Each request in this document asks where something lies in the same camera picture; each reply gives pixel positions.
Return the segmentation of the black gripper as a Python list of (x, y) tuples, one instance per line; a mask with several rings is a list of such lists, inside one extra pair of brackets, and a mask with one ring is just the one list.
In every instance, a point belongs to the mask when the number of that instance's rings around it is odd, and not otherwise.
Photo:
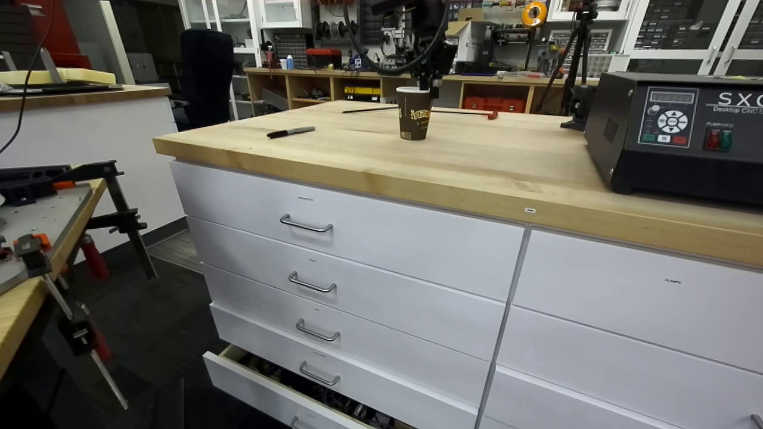
[(431, 88), (440, 87), (440, 76), (451, 71), (453, 58), (458, 48), (451, 43), (438, 43), (413, 71), (418, 78), (418, 88), (426, 90), (431, 78)]

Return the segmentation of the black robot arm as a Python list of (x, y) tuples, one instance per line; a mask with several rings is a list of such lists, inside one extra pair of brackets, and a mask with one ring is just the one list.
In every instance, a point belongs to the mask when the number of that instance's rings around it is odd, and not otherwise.
[(408, 34), (413, 37), (413, 48), (408, 60), (395, 66), (382, 66), (365, 58), (365, 63), (385, 76), (410, 74), (418, 88), (434, 95), (443, 74), (451, 71), (455, 46), (446, 41), (447, 31), (447, 3), (446, 0), (377, 0), (371, 4), (375, 14), (395, 14), (410, 22)]

